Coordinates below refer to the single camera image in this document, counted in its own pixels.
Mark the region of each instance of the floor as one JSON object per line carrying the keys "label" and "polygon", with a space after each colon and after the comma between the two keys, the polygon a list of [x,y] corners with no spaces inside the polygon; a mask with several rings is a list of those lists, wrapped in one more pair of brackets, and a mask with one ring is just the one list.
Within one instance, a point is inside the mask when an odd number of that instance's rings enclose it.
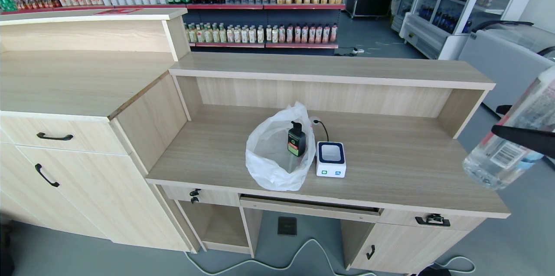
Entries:
{"label": "floor", "polygon": [[[343,47],[356,46],[368,51],[363,56],[395,58],[424,58],[414,48],[404,45],[389,29],[387,21],[373,19],[351,20],[342,15],[338,36]],[[486,135],[497,118],[480,107],[459,137],[470,151]],[[542,276],[555,270],[555,172],[544,162],[536,164],[499,194],[511,209],[506,220],[488,219],[451,248],[438,262],[454,255],[472,259],[476,276]],[[309,238],[322,243],[333,271],[353,275],[363,271],[343,269],[343,247],[339,221],[319,217],[298,216],[296,237],[278,236],[279,213],[265,212],[262,219],[256,258],[272,266],[286,266],[297,249]],[[13,276],[200,276],[204,275],[186,254],[169,250],[113,244],[107,240],[84,237],[32,225],[16,223],[12,234],[12,255],[16,262]],[[190,256],[210,272],[217,272],[249,256],[210,250]],[[453,268],[465,269],[468,263],[454,262]],[[392,276],[376,273],[379,276]],[[254,263],[244,264],[223,276],[318,275],[333,276],[326,258],[315,243],[309,243],[287,271],[271,270]]]}

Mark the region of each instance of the white scanner box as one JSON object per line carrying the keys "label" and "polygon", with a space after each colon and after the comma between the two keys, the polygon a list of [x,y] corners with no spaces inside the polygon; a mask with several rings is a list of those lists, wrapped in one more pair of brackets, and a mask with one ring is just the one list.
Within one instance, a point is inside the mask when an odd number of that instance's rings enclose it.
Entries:
{"label": "white scanner box", "polygon": [[319,141],[316,150],[316,175],[322,177],[345,177],[347,163],[343,143]]}

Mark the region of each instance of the white plastic bag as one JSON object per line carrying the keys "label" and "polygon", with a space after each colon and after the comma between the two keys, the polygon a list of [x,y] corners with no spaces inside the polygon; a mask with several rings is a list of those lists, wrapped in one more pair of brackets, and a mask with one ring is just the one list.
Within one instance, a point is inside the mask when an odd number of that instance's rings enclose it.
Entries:
{"label": "white plastic bag", "polygon": [[[287,150],[291,121],[303,124],[307,148],[301,157]],[[297,191],[303,185],[316,154],[307,108],[300,102],[267,118],[246,141],[246,168],[258,185],[270,191]]]}

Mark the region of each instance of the plastic water bottle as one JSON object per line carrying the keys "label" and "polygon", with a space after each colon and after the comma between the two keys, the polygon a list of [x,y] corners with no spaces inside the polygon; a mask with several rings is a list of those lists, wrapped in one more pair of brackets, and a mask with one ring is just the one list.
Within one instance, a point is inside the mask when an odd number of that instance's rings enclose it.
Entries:
{"label": "plastic water bottle", "polygon": [[[555,66],[539,74],[497,125],[555,131]],[[542,157],[490,132],[466,157],[463,167],[478,183],[503,189]]]}

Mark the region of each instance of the black cabinet handle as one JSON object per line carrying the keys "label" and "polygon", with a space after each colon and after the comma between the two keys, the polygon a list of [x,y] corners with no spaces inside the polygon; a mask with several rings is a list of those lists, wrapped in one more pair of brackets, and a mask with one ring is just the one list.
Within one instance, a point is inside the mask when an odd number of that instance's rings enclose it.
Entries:
{"label": "black cabinet handle", "polygon": [[36,137],[39,137],[40,139],[50,139],[50,140],[70,140],[71,138],[73,138],[73,135],[68,134],[63,137],[47,137],[46,134],[44,134],[43,132],[38,132],[36,134]]}
{"label": "black cabinet handle", "polygon": [[42,178],[44,178],[50,185],[54,186],[54,187],[58,187],[60,185],[60,183],[58,183],[57,181],[52,183],[51,181],[49,181],[46,176],[44,176],[42,174],[42,172],[40,171],[40,169],[42,169],[42,165],[40,165],[39,163],[35,164],[35,169],[36,171],[40,174],[40,176],[42,176]]}
{"label": "black cabinet handle", "polygon": [[199,190],[200,190],[200,189],[196,188],[194,191],[191,191],[191,192],[189,193],[189,195],[190,195],[191,197],[198,196],[198,195],[199,195]]}
{"label": "black cabinet handle", "polygon": [[422,217],[415,217],[415,219],[416,219],[416,222],[420,225],[444,226],[444,227],[451,226],[451,223],[449,222],[448,219],[442,217],[441,214],[437,214],[437,213],[432,213],[426,216],[426,220],[422,219]]}
{"label": "black cabinet handle", "polygon": [[376,247],[375,247],[374,245],[372,245],[371,248],[372,248],[372,252],[366,253],[366,258],[367,258],[368,260],[370,260],[370,258],[372,258],[372,256],[374,255],[374,252],[376,252]]}

